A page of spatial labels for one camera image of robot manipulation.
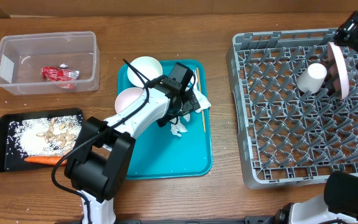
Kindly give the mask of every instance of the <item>turquoise tray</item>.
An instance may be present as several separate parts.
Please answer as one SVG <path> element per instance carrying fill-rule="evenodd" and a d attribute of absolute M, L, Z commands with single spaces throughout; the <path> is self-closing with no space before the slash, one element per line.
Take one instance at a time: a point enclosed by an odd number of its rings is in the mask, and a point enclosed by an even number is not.
<path fill-rule="evenodd" d="M 201 90 L 207 96 L 205 71 L 196 60 L 160 61 L 163 74 L 169 75 L 174 64 L 180 62 L 190 69 L 198 67 Z M 118 73 L 118 94 L 134 87 L 127 77 L 128 66 L 121 67 Z M 188 130 L 181 137 L 171 133 L 171 125 L 160 128 L 156 122 L 150 125 L 136 140 L 134 153 L 129 165 L 127 179 L 158 179 L 170 177 L 190 177 L 205 175 L 212 168 L 211 129 L 209 111 L 204 110 L 205 128 L 201 113 L 193 112 L 190 121 L 181 122 Z"/>

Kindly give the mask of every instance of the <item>red candy wrapper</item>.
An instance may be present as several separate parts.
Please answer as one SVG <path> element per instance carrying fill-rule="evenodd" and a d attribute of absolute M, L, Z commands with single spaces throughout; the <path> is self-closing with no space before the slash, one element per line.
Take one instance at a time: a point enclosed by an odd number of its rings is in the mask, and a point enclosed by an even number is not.
<path fill-rule="evenodd" d="M 59 67 L 43 67 L 41 68 L 42 77 L 48 82 L 70 81 L 76 80 L 80 75 L 79 71 Z M 75 84 L 57 84 L 60 88 L 74 89 Z"/>

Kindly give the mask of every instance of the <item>wooden table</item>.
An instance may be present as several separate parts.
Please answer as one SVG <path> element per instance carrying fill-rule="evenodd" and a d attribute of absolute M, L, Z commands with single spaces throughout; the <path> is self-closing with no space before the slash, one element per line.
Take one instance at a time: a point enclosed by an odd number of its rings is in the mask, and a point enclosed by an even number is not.
<path fill-rule="evenodd" d="M 250 190 L 243 181 L 237 121 L 225 55 L 234 34 L 337 27 L 349 14 L 248 14 L 223 16 L 77 17 L 0 19 L 5 35 L 91 30 L 101 52 L 100 89 L 64 95 L 14 96 L 0 88 L 0 117 L 6 113 L 79 107 L 86 117 L 114 115 L 122 58 L 193 58 L 206 70 L 213 167 L 203 177 L 126 181 L 115 198 L 118 218 L 143 220 L 242 218 L 272 215 L 288 202 L 303 202 L 324 185 Z M 52 169 L 0 173 L 0 223 L 53 223 L 81 217 L 80 198 L 57 189 Z M 58 180 L 70 181 L 60 172 Z"/>

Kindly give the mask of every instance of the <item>transparent container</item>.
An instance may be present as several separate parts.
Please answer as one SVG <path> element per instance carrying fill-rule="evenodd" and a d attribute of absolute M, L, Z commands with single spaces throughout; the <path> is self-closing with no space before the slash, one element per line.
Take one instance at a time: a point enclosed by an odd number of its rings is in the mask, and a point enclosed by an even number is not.
<path fill-rule="evenodd" d="M 42 67 L 68 65 L 77 80 L 48 82 Z M 93 32 L 12 35 L 0 43 L 0 87 L 14 95 L 68 93 L 99 89 L 100 59 Z M 74 88 L 60 87 L 74 84 Z"/>

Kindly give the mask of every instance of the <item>carrot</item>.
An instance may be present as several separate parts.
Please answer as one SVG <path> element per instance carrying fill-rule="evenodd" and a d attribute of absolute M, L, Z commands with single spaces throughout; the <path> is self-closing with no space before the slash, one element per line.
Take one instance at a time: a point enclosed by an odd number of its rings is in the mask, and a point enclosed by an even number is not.
<path fill-rule="evenodd" d="M 56 163 L 61 159 L 61 156 L 30 156 L 25 158 L 26 162 L 34 162 L 46 165 L 56 165 Z"/>

